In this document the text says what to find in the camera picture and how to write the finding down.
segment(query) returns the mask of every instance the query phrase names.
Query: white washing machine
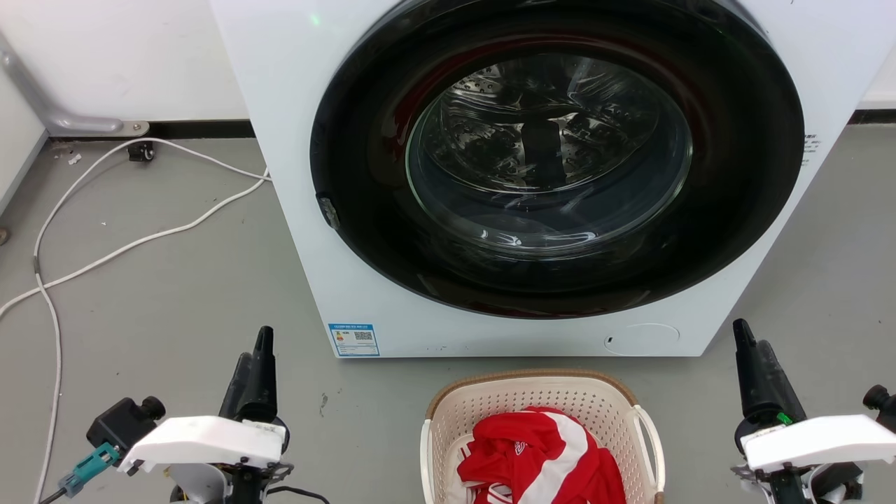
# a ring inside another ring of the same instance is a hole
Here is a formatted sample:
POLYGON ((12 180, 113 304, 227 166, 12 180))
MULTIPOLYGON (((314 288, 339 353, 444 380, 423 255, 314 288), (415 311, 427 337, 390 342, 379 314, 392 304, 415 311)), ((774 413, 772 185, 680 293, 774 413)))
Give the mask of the white washing machine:
POLYGON ((892 0, 211 4, 348 358, 700 355, 896 38, 892 0))

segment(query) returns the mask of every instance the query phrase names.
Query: blue label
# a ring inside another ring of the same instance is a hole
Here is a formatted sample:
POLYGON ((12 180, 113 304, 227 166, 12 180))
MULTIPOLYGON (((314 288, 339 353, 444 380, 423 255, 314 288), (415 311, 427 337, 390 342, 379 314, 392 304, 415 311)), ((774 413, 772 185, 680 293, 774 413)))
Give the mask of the blue label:
POLYGON ((328 324, 340 357, 379 357, 373 324, 328 324))

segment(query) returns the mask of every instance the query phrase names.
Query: blue connector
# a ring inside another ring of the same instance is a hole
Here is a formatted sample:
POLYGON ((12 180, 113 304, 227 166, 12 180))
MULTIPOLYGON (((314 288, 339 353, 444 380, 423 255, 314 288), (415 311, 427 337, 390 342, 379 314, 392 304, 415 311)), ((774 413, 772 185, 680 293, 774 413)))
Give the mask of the blue connector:
POLYGON ((79 462, 69 474, 65 475, 65 478, 59 480, 59 490, 65 489, 65 496, 69 499, 74 497, 84 488, 86 482, 118 462, 120 457, 112 445, 103 443, 93 450, 90 456, 79 462))

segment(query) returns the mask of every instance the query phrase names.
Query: cable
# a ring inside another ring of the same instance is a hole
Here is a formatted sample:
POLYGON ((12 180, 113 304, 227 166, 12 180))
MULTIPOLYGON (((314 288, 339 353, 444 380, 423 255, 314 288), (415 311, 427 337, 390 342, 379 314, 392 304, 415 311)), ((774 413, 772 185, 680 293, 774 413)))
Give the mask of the cable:
POLYGON ((62 497, 63 495, 65 495, 65 489, 64 489, 64 488, 61 488, 61 489, 59 489, 59 491, 57 491, 57 492, 54 493, 53 495, 50 495, 50 496, 47 497, 46 499, 43 499, 43 500, 42 500, 41 502, 39 502, 38 504, 50 504, 50 502, 53 502, 54 500, 59 499, 59 498, 62 497))
POLYGON ((43 462, 43 467, 40 470, 40 477, 38 479, 38 488, 37 488, 37 491, 35 492, 35 496, 34 496, 34 504, 45 504, 46 502, 52 502, 53 500, 56 500, 59 497, 61 497, 61 495, 57 495, 59 493, 59 492, 57 492, 57 493, 54 493, 53 495, 51 495, 50 497, 48 497, 46 500, 43 500, 43 501, 40 500, 40 494, 43 492, 44 484, 47 482, 47 471, 49 469, 49 460, 50 460, 50 455, 53 451, 53 440, 56 435, 56 417, 58 416, 58 412, 59 412, 59 392, 62 388, 62 334, 59 330, 59 317, 56 313, 56 307, 53 305, 53 301, 50 299, 50 296, 47 293, 47 288, 53 287, 54 285, 58 285, 63 282, 68 282, 69 280, 72 280, 73 278, 75 278, 77 276, 85 274, 85 273, 89 272, 90 270, 92 270, 93 268, 103 265, 106 262, 112 260, 113 258, 120 256, 121 254, 124 254, 124 252, 130 250, 131 248, 137 247, 143 243, 152 241, 154 239, 162 238, 163 236, 168 236, 168 235, 175 234, 178 232, 190 230, 190 229, 198 226, 200 223, 202 223, 203 221, 208 219, 213 213, 217 212, 224 205, 252 193, 258 187, 260 187, 261 184, 263 184, 265 181, 271 180, 268 177, 268 173, 269 173, 269 171, 267 169, 265 169, 263 175, 256 175, 256 174, 250 173, 248 171, 243 171, 241 169, 234 168, 224 162, 218 161, 218 160, 216 160, 210 156, 207 156, 205 154, 201 154, 201 153, 198 153, 191 149, 187 149, 186 147, 177 145, 176 143, 171 143, 168 140, 161 140, 159 138, 138 138, 138 139, 129 140, 127 142, 124 142, 124 143, 118 145, 117 147, 115 147, 114 149, 112 149, 111 151, 106 152, 105 154, 100 156, 99 159, 96 160, 96 162, 94 162, 89 168, 87 168, 87 170, 80 177, 78 177, 77 180, 74 181, 72 186, 69 187, 67 191, 65 191, 65 194, 59 200, 59 203, 57 203, 56 206, 53 208, 53 211, 50 212, 50 215, 47 217, 47 220, 44 222, 43 227, 40 228, 40 233, 38 233, 38 239, 34 244, 34 257, 33 257, 34 277, 38 283, 38 288, 33 289, 28 292, 25 292, 25 293, 17 296, 16 298, 13 298, 12 300, 8 301, 6 304, 4 304, 0 308, 0 318, 2 318, 3 315, 6 313, 6 311, 9 308, 18 304, 20 301, 25 300, 25 299, 29 298, 30 296, 40 292, 43 295, 44 300, 47 302, 47 306, 49 307, 50 315, 53 318, 53 329, 56 333, 56 383, 55 383, 54 392, 53 392, 53 406, 50 411, 50 425, 49 425, 49 429, 47 431, 47 448, 44 452, 44 462, 43 462), (78 186, 78 184, 80 184, 81 181, 84 180, 84 178, 86 178, 87 175, 89 175, 93 171, 93 169, 95 169, 101 162, 105 161, 106 158, 108 158, 113 153, 124 149, 126 146, 128 146, 132 143, 138 143, 138 142, 163 143, 165 145, 175 147, 181 151, 190 153, 194 156, 200 157, 204 160, 214 162, 215 164, 218 164, 226 169, 233 170, 236 173, 241 173, 243 175, 247 175, 248 177, 252 177, 252 178, 258 178, 259 180, 254 185, 249 187, 247 190, 245 190, 241 193, 237 193, 237 194, 221 201, 220 203, 216 204, 208 212, 203 214, 199 219, 197 219, 193 222, 190 222, 189 224, 186 224, 184 226, 180 226, 177 228, 173 228, 170 230, 162 231, 162 232, 138 239, 128 245, 125 245, 124 247, 121 247, 120 249, 116 250, 115 252, 113 252, 107 256, 104 256, 101 259, 90 263, 89 265, 84 266, 83 268, 81 268, 80 270, 78 270, 72 274, 68 274, 67 276, 64 276, 63 278, 60 278, 56 281, 44 284, 43 280, 40 277, 39 251, 40 251, 40 242, 41 242, 41 240, 43 240, 44 232, 47 231, 47 226, 49 226, 49 223, 53 220, 53 217, 56 216, 56 213, 59 211, 59 208, 63 205, 63 203, 65 203, 65 200, 68 199, 68 196, 71 195, 71 193, 78 186))
POLYGON ((271 495, 272 493, 277 493, 278 491, 291 491, 293 493, 297 493, 299 495, 304 495, 306 497, 313 497, 313 498, 323 502, 323 504, 330 504, 330 501, 328 501, 326 497, 324 497, 323 495, 321 495, 319 493, 314 493, 312 491, 302 490, 300 488, 291 487, 291 486, 279 486, 277 488, 272 488, 272 489, 268 490, 268 495, 271 495))

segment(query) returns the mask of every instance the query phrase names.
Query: washing machine door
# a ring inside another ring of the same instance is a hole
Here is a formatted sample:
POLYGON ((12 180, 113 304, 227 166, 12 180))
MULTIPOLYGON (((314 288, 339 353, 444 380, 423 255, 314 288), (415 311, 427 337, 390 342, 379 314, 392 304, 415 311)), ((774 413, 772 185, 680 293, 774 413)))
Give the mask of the washing machine door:
POLYGON ((323 97, 323 216, 371 267, 482 313, 582 317, 718 272, 797 179, 793 82, 709 0, 400 4, 323 97))

